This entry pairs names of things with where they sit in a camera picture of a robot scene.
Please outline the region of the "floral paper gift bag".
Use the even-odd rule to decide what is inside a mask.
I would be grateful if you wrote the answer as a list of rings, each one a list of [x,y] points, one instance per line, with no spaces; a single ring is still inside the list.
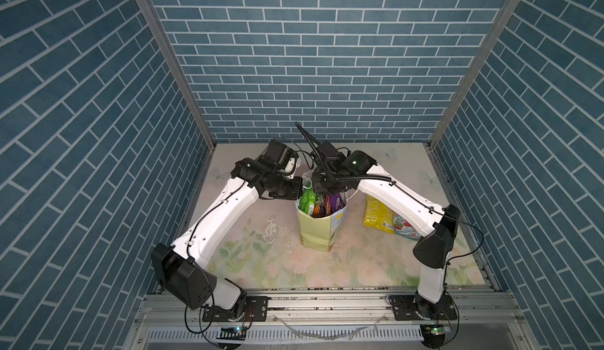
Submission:
[[[303,189],[312,188],[311,171],[302,175]],[[355,189],[340,193],[345,199],[345,207],[331,216],[321,219],[313,218],[299,210],[300,198],[296,201],[298,222],[300,226],[300,238],[303,246],[310,249],[329,252],[335,243],[338,227],[344,222],[349,201],[356,195]]]

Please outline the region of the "yellow snack packet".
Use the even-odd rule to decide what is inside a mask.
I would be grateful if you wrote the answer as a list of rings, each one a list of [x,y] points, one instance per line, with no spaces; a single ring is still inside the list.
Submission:
[[[363,224],[366,227],[373,227],[389,234],[395,234],[393,211],[371,195],[366,195]]]

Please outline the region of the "teal Fox's candy packet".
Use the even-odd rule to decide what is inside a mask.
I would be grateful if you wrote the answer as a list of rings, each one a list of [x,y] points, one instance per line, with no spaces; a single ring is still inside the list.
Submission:
[[[398,214],[393,216],[393,230],[395,234],[412,241],[418,241],[422,237],[406,219]]]

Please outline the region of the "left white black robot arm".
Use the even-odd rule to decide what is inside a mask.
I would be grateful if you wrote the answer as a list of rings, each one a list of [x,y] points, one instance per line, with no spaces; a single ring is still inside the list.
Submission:
[[[277,166],[250,158],[238,161],[222,192],[201,218],[169,246],[158,244],[152,251],[159,285],[192,310],[218,307],[239,316],[245,290],[211,274],[210,259],[238,218],[263,194],[275,200],[301,197],[302,181],[294,176],[299,165],[293,157]]]

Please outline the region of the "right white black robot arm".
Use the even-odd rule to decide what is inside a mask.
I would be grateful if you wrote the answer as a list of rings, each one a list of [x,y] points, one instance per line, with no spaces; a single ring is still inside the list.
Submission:
[[[345,156],[338,150],[314,151],[312,187],[321,194],[356,189],[376,198],[402,216],[420,235],[413,255],[421,264],[415,310],[425,319],[437,319],[445,306],[445,276],[461,211],[436,204],[396,180],[374,158],[362,151]]]

